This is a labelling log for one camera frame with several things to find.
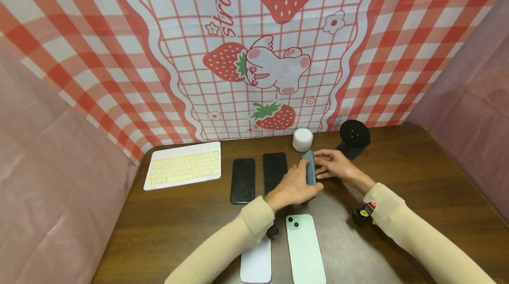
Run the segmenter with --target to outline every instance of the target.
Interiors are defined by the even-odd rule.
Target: dual camera
[[[289,223],[293,223],[294,219],[292,217],[289,217],[288,218],[288,222]],[[294,227],[299,227],[299,223],[297,221],[294,222],[293,224]]]

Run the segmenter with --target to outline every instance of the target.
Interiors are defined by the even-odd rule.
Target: keyboard
[[[155,190],[221,177],[221,144],[196,144],[154,151],[144,190]]]

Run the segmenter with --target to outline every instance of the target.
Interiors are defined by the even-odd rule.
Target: strawberry print backdrop
[[[0,43],[133,161],[405,120],[495,0],[0,0]]]

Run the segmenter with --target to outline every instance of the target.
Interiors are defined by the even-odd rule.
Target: wooden table
[[[486,203],[429,134],[415,125],[371,130],[372,143],[354,161],[373,179],[386,184],[417,214],[449,237],[498,283],[509,281],[509,228]],[[334,149],[339,133],[318,133],[314,150]],[[301,156],[291,136],[221,143],[222,177],[215,181],[145,192],[151,152],[134,180],[93,283],[163,283],[195,248],[235,218],[241,206],[230,204],[232,162],[256,161],[256,194],[263,193],[262,154],[284,151],[289,164]],[[335,283],[434,283],[424,268],[371,224],[358,228],[350,214],[360,206],[339,180],[307,206],[277,214],[281,231],[272,244],[272,283],[292,283],[285,215],[314,217],[327,274]],[[240,258],[214,283],[241,283]]]

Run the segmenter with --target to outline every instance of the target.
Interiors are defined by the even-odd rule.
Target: wrist
[[[375,181],[371,179],[367,174],[362,173],[357,179],[353,181],[354,186],[363,195],[367,194],[373,187],[375,187]]]
[[[269,205],[270,209],[272,209],[272,211],[275,213],[286,206],[283,203],[282,198],[284,197],[281,196],[280,192],[277,190],[272,190],[267,194],[267,196],[264,197],[264,200]]]

